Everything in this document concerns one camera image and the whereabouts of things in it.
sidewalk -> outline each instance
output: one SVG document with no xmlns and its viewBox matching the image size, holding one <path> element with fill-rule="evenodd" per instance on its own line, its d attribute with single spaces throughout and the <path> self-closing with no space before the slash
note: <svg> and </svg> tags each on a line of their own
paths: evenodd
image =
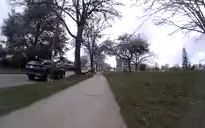
<svg viewBox="0 0 205 128">
<path fill-rule="evenodd" d="M 102 75 L 0 118 L 0 128 L 126 128 Z"/>
</svg>

overcast sky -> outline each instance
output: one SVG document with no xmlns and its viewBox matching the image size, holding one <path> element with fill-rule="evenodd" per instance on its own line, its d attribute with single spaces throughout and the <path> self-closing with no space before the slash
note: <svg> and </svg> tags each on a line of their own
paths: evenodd
<svg viewBox="0 0 205 128">
<path fill-rule="evenodd" d="M 127 6 L 120 7 L 123 18 L 115 20 L 113 27 L 105 31 L 111 34 L 111 38 L 116 38 L 123 33 L 133 33 L 142 23 L 138 17 L 142 16 L 141 7 L 131 7 L 130 2 L 124 2 Z M 0 0 L 0 26 L 3 19 L 7 18 L 10 11 L 10 6 L 7 0 Z M 151 21 L 146 22 L 137 33 L 141 33 L 145 39 L 151 44 L 151 51 L 157 55 L 156 62 L 159 65 L 163 64 L 181 64 L 182 48 L 185 47 L 192 63 L 199 63 L 199 60 L 205 59 L 205 36 L 201 37 L 197 42 L 198 35 L 184 36 L 182 33 L 168 36 L 174 28 L 170 26 L 155 26 Z M 74 51 L 67 53 L 67 57 L 71 60 Z M 115 66 L 115 58 L 108 58 L 112 66 Z"/>
</svg>

street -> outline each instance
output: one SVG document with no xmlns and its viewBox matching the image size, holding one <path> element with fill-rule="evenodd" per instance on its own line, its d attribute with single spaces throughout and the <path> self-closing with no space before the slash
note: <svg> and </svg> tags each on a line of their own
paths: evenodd
<svg viewBox="0 0 205 128">
<path fill-rule="evenodd" d="M 73 72 L 67 72 L 66 77 L 73 74 Z M 0 88 L 33 83 L 36 83 L 36 81 L 29 81 L 25 74 L 0 74 Z"/>
</svg>

lawn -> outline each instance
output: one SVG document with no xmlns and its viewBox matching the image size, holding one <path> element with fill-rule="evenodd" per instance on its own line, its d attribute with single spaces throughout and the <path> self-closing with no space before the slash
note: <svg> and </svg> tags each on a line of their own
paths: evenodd
<svg viewBox="0 0 205 128">
<path fill-rule="evenodd" d="M 39 82 L 32 85 L 0 89 L 0 116 L 28 106 L 90 77 L 92 75 L 70 76 L 65 80 L 52 83 Z"/>
<path fill-rule="evenodd" d="M 205 128 L 205 73 L 105 76 L 128 128 Z"/>
</svg>

dark car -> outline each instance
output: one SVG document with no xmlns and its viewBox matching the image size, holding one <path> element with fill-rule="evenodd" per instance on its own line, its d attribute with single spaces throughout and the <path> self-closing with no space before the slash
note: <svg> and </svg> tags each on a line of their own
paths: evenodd
<svg viewBox="0 0 205 128">
<path fill-rule="evenodd" d="M 34 80 L 35 78 L 49 80 L 51 79 L 50 66 L 50 60 L 30 61 L 26 65 L 26 75 L 28 76 L 29 80 Z M 53 79 L 63 79 L 65 77 L 66 70 L 61 64 L 55 62 L 53 72 Z"/>
</svg>

